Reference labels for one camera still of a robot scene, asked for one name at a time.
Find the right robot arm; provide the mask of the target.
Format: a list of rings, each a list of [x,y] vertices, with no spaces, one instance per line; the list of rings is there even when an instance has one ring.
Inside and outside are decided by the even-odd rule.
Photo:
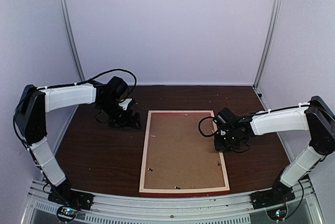
[[[320,96],[304,103],[256,111],[243,116],[224,108],[213,117],[217,130],[214,145],[218,152],[237,152],[241,142],[276,133],[297,133],[307,140],[302,150],[284,168],[269,191],[268,198],[279,204],[292,187],[327,156],[334,153],[334,113]]]

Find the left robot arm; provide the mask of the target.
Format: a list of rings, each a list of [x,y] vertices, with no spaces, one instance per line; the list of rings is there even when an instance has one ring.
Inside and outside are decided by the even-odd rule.
[[[140,130],[140,114],[131,109],[135,100],[121,98],[127,90],[128,85],[118,77],[113,77],[106,84],[86,81],[45,87],[30,84],[24,88],[13,115],[14,129],[22,135],[21,142],[62,204],[72,204],[75,193],[50,149],[46,114],[60,108],[95,104],[100,113],[107,114],[109,127]]]

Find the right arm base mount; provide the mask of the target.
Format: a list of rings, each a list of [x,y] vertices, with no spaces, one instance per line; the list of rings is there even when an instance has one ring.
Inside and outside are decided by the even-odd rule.
[[[250,197],[253,209],[284,204],[286,201],[291,201],[296,198],[292,187],[287,187],[280,181],[274,182],[270,189],[256,191],[250,194]]]

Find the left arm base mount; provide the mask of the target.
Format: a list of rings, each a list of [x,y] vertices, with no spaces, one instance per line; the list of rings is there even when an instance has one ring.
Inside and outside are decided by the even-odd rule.
[[[78,210],[90,210],[93,198],[94,196],[91,193],[73,190],[71,184],[65,181],[59,186],[51,185],[48,201]]]

